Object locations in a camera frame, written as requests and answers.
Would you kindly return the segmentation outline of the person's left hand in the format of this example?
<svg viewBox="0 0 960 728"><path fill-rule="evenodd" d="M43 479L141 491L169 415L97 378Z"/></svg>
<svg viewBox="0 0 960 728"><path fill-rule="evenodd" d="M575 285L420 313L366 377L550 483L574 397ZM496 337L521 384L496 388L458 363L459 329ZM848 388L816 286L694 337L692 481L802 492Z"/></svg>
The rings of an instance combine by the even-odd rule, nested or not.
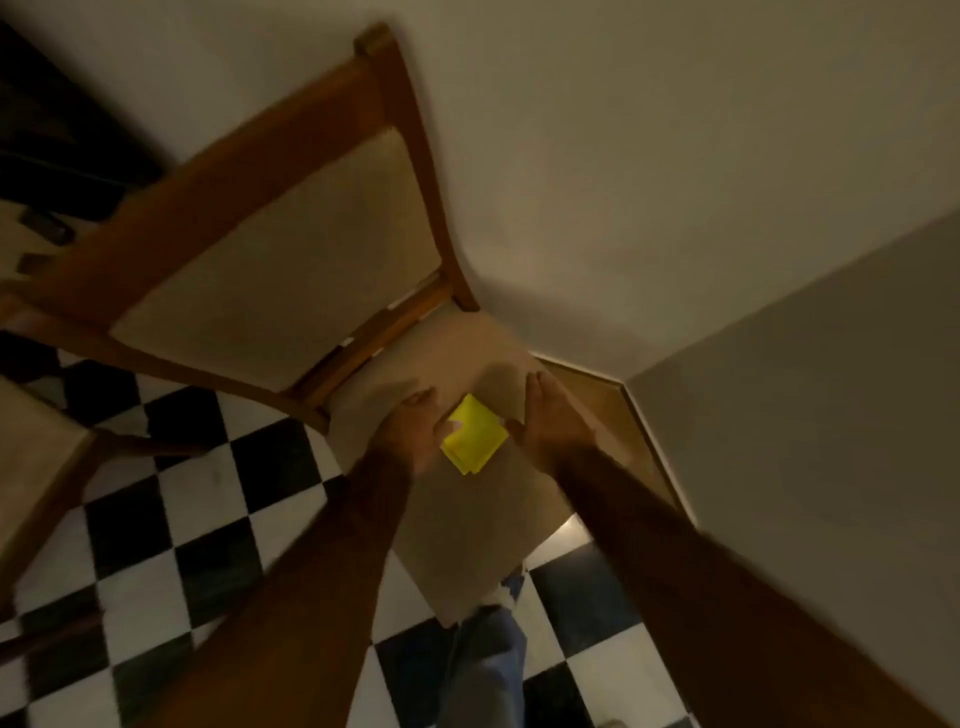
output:
<svg viewBox="0 0 960 728"><path fill-rule="evenodd" d="M368 450L390 456L412 477L428 468L441 449L437 443L437 422L450 415L440 406L436 387L408 395L379 424Z"/></svg>

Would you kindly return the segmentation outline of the person's right hand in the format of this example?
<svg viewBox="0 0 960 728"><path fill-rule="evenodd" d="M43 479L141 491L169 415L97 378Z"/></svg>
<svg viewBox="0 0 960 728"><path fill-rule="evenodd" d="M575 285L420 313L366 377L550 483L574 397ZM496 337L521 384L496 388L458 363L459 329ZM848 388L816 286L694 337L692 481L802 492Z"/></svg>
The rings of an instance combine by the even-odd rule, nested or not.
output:
<svg viewBox="0 0 960 728"><path fill-rule="evenodd" d="M527 442L513 442L537 470L553 479L570 462L598 449L594 431L549 372L526 374L520 422L527 428Z"/></svg>

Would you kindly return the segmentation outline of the yellow cloth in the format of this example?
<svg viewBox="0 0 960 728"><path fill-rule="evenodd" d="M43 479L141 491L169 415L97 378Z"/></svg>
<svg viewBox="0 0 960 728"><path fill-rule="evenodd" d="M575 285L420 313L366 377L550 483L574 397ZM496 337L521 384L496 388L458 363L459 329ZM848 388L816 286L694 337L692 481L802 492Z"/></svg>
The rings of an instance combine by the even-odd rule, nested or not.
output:
<svg viewBox="0 0 960 728"><path fill-rule="evenodd" d="M478 475L509 438L501 418L474 394L465 394L448 420L459 427L440 449L463 476Z"/></svg>

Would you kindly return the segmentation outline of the person's left forearm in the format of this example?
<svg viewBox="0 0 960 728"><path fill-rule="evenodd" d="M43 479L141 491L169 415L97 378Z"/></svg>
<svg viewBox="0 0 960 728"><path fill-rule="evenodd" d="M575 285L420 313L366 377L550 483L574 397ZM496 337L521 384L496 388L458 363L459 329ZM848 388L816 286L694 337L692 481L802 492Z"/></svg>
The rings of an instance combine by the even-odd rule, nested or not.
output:
<svg viewBox="0 0 960 728"><path fill-rule="evenodd" d="M415 464L372 446L143 728L345 728Z"/></svg>

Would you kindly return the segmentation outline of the person's right forearm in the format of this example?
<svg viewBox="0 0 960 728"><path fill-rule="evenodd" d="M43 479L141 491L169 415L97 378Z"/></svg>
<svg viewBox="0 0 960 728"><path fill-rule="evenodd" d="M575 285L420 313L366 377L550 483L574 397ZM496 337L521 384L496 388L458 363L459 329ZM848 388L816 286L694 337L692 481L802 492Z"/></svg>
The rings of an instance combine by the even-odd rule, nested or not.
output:
<svg viewBox="0 0 960 728"><path fill-rule="evenodd" d="M561 447L546 470L702 728L950 728L598 447Z"/></svg>

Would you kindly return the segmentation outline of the person's leg in blue jeans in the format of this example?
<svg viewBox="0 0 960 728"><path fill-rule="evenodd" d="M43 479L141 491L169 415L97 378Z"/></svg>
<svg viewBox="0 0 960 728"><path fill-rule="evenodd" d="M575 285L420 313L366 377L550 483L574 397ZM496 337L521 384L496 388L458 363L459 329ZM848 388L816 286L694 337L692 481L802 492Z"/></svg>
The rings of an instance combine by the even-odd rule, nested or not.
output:
<svg viewBox="0 0 960 728"><path fill-rule="evenodd" d="M514 616L524 582L519 565L458 624L436 728L524 728L527 638Z"/></svg>

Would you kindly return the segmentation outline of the wooden chair with beige cushion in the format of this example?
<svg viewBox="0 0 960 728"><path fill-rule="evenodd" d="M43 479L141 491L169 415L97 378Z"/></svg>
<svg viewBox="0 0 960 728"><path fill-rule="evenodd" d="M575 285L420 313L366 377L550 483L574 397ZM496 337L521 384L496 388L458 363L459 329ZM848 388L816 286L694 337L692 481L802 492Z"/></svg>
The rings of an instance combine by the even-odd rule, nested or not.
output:
<svg viewBox="0 0 960 728"><path fill-rule="evenodd" d="M451 239L402 47L351 59L237 127L26 280L0 328L258 402L344 470L388 411L435 386L521 420L541 364L480 305Z"/></svg>
<svg viewBox="0 0 960 728"><path fill-rule="evenodd" d="M84 426L0 375L0 608L106 463L209 449Z"/></svg>

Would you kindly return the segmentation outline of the small dark object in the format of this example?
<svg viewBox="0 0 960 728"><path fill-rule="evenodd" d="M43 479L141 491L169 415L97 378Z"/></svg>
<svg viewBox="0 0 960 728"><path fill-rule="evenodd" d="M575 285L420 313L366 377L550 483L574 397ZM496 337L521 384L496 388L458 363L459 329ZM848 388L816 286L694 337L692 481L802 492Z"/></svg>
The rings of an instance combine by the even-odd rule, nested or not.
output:
<svg viewBox="0 0 960 728"><path fill-rule="evenodd" d="M54 247L69 246L77 237L74 227L44 210L32 207L26 208L19 214L17 221L21 226L37 234Z"/></svg>

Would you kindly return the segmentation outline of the dark wooden cabinet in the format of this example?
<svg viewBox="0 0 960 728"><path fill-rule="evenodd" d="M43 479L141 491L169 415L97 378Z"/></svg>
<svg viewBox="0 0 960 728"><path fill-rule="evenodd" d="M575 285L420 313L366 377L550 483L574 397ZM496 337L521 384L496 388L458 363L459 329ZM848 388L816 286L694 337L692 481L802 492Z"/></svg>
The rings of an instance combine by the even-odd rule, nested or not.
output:
<svg viewBox="0 0 960 728"><path fill-rule="evenodd" d="M103 222L163 174L138 138L0 19L0 199Z"/></svg>

